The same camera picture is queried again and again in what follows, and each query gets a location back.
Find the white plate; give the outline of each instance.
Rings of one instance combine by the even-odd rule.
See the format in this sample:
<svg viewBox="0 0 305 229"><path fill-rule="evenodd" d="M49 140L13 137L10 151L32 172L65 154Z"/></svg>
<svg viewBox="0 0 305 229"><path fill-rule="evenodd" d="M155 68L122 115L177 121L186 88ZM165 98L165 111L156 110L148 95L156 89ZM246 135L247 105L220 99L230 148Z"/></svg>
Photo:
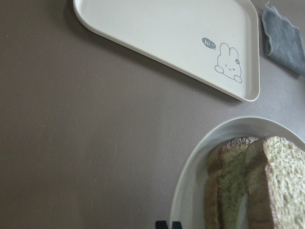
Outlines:
<svg viewBox="0 0 305 229"><path fill-rule="evenodd" d="M276 135L294 142L301 149L305 143L284 126L259 117L240 117L224 122L210 131L194 148L180 173L169 216L171 222L180 221L183 229L204 229L203 194L208 179L207 158L209 152L219 143L238 136L264 137ZM247 222L245 209L239 222Z"/></svg>
<svg viewBox="0 0 305 229"><path fill-rule="evenodd" d="M73 2L94 33L239 100L257 99L258 17L249 0Z"/></svg>

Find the bread crust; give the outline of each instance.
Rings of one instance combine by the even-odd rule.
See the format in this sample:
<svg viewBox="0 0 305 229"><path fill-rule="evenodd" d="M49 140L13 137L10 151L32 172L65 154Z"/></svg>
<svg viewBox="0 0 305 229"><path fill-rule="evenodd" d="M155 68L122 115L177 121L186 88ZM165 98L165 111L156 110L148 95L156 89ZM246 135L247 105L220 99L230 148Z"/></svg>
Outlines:
<svg viewBox="0 0 305 229"><path fill-rule="evenodd" d="M277 229L274 199L270 195L271 183L268 179L268 159L264 153L261 138L252 143L246 152L246 185L248 192L248 220L250 229Z"/></svg>
<svg viewBox="0 0 305 229"><path fill-rule="evenodd" d="M220 172L213 173L206 181L204 189L204 221L206 229L220 229L221 221L218 205L218 184Z"/></svg>

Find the speech bubble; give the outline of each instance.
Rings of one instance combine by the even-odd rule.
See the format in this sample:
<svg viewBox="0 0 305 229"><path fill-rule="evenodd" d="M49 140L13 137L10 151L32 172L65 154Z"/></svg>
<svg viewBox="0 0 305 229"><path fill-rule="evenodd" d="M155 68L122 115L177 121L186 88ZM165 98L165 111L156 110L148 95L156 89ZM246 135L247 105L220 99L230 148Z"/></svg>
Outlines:
<svg viewBox="0 0 305 229"><path fill-rule="evenodd" d="M211 41L208 38L202 38L202 42L204 43L204 45L210 49L215 49L216 50L216 45L213 41Z"/></svg>

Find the gray cloth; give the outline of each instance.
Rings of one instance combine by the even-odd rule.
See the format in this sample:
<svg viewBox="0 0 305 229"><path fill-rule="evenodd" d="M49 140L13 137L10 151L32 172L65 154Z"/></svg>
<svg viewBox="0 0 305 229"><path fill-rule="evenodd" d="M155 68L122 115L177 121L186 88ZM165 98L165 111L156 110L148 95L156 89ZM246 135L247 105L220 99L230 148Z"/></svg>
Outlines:
<svg viewBox="0 0 305 229"><path fill-rule="evenodd" d="M268 37L266 55L292 71L305 75L305 56L299 28L279 14L274 6L264 9L262 21Z"/></svg>

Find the bread loaf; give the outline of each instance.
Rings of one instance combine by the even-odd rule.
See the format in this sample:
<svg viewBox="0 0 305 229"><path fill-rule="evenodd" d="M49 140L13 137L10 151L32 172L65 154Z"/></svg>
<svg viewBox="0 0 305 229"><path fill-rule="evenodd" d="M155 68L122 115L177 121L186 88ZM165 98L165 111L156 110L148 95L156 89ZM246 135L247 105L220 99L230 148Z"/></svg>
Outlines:
<svg viewBox="0 0 305 229"><path fill-rule="evenodd" d="M245 152L255 140L257 138L233 138L211 152L204 191L206 229L236 229L240 202L246 193Z"/></svg>
<svg viewBox="0 0 305 229"><path fill-rule="evenodd" d="M305 152L267 137L248 147L245 164L250 229L305 229Z"/></svg>

